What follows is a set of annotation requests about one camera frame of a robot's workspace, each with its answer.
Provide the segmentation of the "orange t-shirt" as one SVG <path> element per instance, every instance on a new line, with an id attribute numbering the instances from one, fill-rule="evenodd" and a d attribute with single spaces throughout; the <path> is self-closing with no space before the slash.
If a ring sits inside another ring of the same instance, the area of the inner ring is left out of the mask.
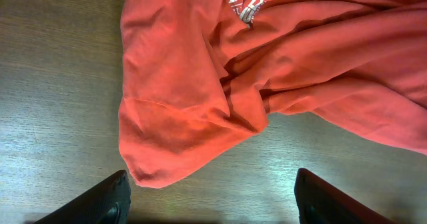
<path id="1" fill-rule="evenodd" d="M 426 152 L 426 0 L 125 0 L 119 152 L 162 188 L 310 112 Z"/>

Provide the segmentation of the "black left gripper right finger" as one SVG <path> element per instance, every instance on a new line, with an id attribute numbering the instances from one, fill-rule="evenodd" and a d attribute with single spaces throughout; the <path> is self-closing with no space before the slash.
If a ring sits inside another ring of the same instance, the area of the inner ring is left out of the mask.
<path id="1" fill-rule="evenodd" d="M 394 224 L 308 169 L 298 169 L 294 194 L 301 224 Z"/>

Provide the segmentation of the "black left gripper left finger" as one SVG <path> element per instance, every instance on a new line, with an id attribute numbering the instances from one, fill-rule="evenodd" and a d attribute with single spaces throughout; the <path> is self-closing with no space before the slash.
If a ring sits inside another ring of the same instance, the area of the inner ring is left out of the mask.
<path id="1" fill-rule="evenodd" d="M 35 224 L 126 224 L 130 205 L 127 172 L 119 170 Z"/>

